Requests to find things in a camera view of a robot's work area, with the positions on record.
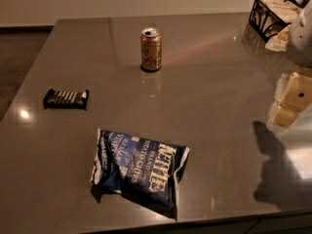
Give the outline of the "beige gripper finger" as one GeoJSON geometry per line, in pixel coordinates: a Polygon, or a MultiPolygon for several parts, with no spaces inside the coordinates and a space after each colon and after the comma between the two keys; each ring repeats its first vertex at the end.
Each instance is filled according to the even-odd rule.
{"type": "Polygon", "coordinates": [[[304,111],[312,102],[312,69],[283,73],[277,82],[275,99],[283,107],[304,111]]]}
{"type": "Polygon", "coordinates": [[[287,128],[292,125],[300,112],[288,107],[283,107],[277,101],[273,102],[268,114],[270,124],[287,128]]]}

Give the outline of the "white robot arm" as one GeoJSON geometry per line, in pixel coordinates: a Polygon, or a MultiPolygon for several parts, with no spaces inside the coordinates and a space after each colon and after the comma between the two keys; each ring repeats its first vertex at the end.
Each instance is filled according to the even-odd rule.
{"type": "Polygon", "coordinates": [[[289,60],[302,70],[282,73],[277,82],[267,120],[267,127],[275,131],[289,128],[312,103],[312,0],[302,2],[286,43],[289,60]]]}

